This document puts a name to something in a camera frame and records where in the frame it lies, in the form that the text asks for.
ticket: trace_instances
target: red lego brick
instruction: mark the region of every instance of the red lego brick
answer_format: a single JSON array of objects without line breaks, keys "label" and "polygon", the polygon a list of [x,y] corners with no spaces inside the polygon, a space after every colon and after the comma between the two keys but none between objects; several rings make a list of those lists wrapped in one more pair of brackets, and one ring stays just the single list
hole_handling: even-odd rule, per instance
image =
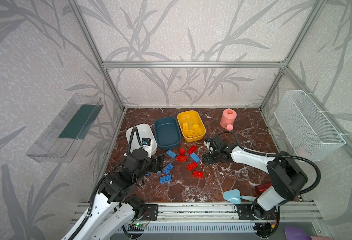
[{"label": "red lego brick", "polygon": [[193,171],[192,176],[193,177],[204,178],[204,173],[203,172],[199,172],[199,171]]},{"label": "red lego brick", "polygon": [[187,161],[187,156],[177,156],[176,161],[179,162],[186,162]]},{"label": "red lego brick", "polygon": [[179,154],[180,154],[181,156],[183,156],[183,155],[184,155],[184,153],[185,153],[185,149],[184,149],[184,148],[180,148],[180,150],[179,150]]},{"label": "red lego brick", "polygon": [[191,155],[191,154],[193,154],[193,152],[194,151],[196,151],[198,148],[195,146],[195,145],[193,145],[190,149],[188,149],[188,153]]},{"label": "red lego brick", "polygon": [[187,168],[190,171],[190,170],[194,169],[197,166],[198,166],[198,163],[197,162],[193,162],[190,165],[188,165]]}]

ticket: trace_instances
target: leaf pattern wallpaper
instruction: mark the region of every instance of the leaf pattern wallpaper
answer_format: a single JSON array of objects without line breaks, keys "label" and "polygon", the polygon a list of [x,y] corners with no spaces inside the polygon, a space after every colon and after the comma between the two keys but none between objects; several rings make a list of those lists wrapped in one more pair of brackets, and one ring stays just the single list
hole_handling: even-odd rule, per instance
[{"label": "leaf pattern wallpaper", "polygon": [[[79,0],[104,61],[280,61],[314,1]],[[126,106],[258,107],[277,69],[108,69]]]},{"label": "leaf pattern wallpaper", "polygon": [[[74,93],[104,107],[71,163],[25,155]],[[58,0],[0,0],[0,239],[61,238],[87,201],[121,110]]]},{"label": "leaf pattern wallpaper", "polygon": [[[352,137],[352,0],[327,2],[289,67]],[[283,77],[263,113],[281,150],[293,153],[273,115],[287,90],[295,87]],[[304,196],[315,200],[334,239],[352,239],[352,159],[340,148],[317,164],[322,182]]]}]

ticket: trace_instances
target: white bin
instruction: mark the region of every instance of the white bin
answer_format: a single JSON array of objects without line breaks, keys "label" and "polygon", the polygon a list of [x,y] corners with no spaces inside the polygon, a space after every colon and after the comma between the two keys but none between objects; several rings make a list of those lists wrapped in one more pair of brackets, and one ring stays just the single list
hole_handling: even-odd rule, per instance
[{"label": "white bin", "polygon": [[[152,155],[155,155],[155,153],[157,151],[157,142],[154,139],[154,135],[151,130],[151,127],[146,123],[136,125],[135,127],[137,127],[140,139],[143,139],[143,137],[147,137],[147,138],[151,139],[151,145],[144,146],[144,150],[148,152],[149,157],[151,157]],[[125,136],[126,136],[128,142],[129,142],[129,138],[131,136],[132,129],[133,129],[133,127],[128,129],[127,132],[125,133]],[[134,134],[133,140],[132,140],[132,145],[131,145],[131,152],[133,152],[135,149],[139,149],[139,148],[140,148],[139,142],[137,141],[136,134]]]}]

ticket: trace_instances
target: wire mesh basket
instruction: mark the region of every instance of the wire mesh basket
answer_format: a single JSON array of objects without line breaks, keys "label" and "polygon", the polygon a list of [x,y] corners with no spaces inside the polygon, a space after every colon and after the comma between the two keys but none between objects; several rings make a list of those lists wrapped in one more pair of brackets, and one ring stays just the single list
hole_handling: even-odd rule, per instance
[{"label": "wire mesh basket", "polygon": [[298,156],[320,161],[345,144],[304,91],[287,91],[274,114]]}]

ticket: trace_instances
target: plastic bin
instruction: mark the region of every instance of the plastic bin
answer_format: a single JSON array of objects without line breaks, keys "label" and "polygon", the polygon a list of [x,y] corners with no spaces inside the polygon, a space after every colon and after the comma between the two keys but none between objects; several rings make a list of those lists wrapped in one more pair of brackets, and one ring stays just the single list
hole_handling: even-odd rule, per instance
[{"label": "plastic bin", "polygon": [[204,127],[204,124],[202,123],[199,113],[196,111],[190,110],[190,111],[179,113],[177,116],[177,120],[179,121],[181,132],[183,132],[183,123],[188,123],[189,129],[192,129],[192,125],[195,123],[197,123],[200,127],[200,129],[196,131],[199,134],[197,137],[189,138],[188,136],[185,136],[183,133],[183,137],[187,142],[198,141],[202,139],[205,133],[207,132]]},{"label": "plastic bin", "polygon": [[[149,157],[151,157],[152,155],[155,155],[157,150],[157,143],[153,136],[151,127],[146,123],[136,125],[136,127],[137,127],[137,131],[139,132],[140,139],[143,139],[143,137],[147,137],[151,139],[151,146],[144,146],[144,150],[148,152]],[[125,133],[127,141],[129,141],[132,129],[133,127],[128,129],[127,132]],[[140,148],[139,142],[137,141],[136,134],[134,134],[132,139],[131,152],[139,148]]]},{"label": "plastic bin", "polygon": [[154,134],[157,145],[163,150],[172,149],[180,145],[181,134],[174,117],[157,119],[154,122]]}]

